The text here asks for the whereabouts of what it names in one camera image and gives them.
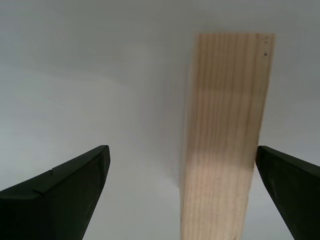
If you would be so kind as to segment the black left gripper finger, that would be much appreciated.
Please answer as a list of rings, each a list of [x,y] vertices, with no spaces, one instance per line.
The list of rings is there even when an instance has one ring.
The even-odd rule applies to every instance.
[[[295,240],[320,238],[320,168],[268,146],[255,164],[273,203]]]
[[[104,189],[110,148],[98,146],[0,192],[2,240],[81,240]]]

